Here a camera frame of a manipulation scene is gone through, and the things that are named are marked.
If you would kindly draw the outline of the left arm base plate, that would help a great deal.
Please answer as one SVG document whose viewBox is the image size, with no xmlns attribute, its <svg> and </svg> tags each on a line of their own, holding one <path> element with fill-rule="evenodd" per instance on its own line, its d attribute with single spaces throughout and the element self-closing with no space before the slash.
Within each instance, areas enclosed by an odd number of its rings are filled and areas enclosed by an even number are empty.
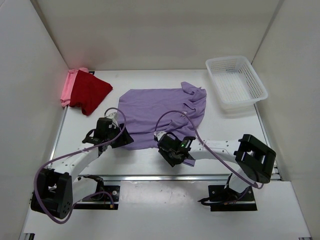
<svg viewBox="0 0 320 240">
<path fill-rule="evenodd" d="M 75 204 L 76 210 L 118 210 L 120 201 L 120 185 L 103 186 L 103 191 L 107 194 L 100 194 L 93 197 L 86 197 Z"/>
</svg>

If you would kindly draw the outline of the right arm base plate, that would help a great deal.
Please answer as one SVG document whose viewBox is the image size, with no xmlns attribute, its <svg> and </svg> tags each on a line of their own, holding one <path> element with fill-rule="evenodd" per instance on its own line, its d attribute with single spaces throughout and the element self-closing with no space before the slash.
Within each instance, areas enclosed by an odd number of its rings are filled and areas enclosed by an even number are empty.
<svg viewBox="0 0 320 240">
<path fill-rule="evenodd" d="M 208 186 L 211 212 L 254 212 L 258 210 L 255 195 L 251 186 L 242 193 L 231 193 L 224 185 Z"/>
</svg>

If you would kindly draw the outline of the lavender garment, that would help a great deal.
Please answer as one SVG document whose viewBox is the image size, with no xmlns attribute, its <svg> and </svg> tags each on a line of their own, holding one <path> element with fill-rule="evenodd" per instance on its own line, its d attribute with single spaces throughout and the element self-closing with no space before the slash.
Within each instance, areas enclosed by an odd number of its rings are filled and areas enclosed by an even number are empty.
<svg viewBox="0 0 320 240">
<path fill-rule="evenodd" d="M 130 89 L 119 98 L 119 123 L 126 122 L 126 129 L 133 142 L 126 150 L 156 148 L 154 132 L 172 132 L 180 140 L 195 136 L 205 116 L 207 92 L 188 82 L 180 88 Z"/>
</svg>

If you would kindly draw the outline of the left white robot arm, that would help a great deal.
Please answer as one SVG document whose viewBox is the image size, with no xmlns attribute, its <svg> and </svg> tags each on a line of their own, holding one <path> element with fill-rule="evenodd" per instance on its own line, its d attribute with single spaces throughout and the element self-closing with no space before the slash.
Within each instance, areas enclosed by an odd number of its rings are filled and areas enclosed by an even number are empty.
<svg viewBox="0 0 320 240">
<path fill-rule="evenodd" d="M 114 199 L 105 190 L 103 179 L 92 174 L 81 176 L 81 173 L 108 147 L 115 149 L 133 141 L 125 123 L 117 123 L 113 117 L 100 117 L 76 153 L 59 157 L 57 164 L 50 169 L 43 166 L 37 171 L 31 210 L 46 214 L 54 222 L 63 224 L 70 218 L 75 205 L 82 200 L 110 200 L 110 208 L 114 208 Z"/>
</svg>

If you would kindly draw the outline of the red t shirt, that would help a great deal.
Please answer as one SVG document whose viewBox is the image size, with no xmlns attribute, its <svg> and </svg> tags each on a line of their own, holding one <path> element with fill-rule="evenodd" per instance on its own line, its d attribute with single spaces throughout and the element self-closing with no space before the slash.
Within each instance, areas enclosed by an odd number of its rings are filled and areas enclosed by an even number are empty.
<svg viewBox="0 0 320 240">
<path fill-rule="evenodd" d="M 112 90 L 111 84 L 89 72 L 79 70 L 73 84 L 69 106 L 80 108 L 83 115 L 90 116 Z"/>
</svg>

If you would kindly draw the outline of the pink t shirt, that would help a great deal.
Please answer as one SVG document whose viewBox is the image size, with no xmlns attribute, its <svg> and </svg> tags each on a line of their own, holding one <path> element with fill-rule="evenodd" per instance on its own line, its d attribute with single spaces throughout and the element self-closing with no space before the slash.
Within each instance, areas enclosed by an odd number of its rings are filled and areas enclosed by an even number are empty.
<svg viewBox="0 0 320 240">
<path fill-rule="evenodd" d="M 60 97 L 60 103 L 63 108 L 70 104 L 71 94 L 72 94 L 73 86 L 74 86 L 78 71 L 89 73 L 89 70 L 85 67 L 68 70 L 68 73 L 64 82 L 63 90 L 61 93 L 61 97 Z"/>
</svg>

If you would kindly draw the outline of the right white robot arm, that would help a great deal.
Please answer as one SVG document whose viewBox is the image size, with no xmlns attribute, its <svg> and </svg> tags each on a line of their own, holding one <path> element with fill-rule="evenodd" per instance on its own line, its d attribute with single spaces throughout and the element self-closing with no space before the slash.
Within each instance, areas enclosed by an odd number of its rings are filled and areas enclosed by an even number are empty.
<svg viewBox="0 0 320 240">
<path fill-rule="evenodd" d="M 154 140 L 171 167 L 217 160 L 230 170 L 222 190 L 199 200 L 204 206 L 235 204 L 250 188 L 261 189 L 271 181 L 276 152 L 251 134 L 244 134 L 239 140 L 203 141 L 194 136 L 179 139 L 172 132 L 159 132 Z"/>
</svg>

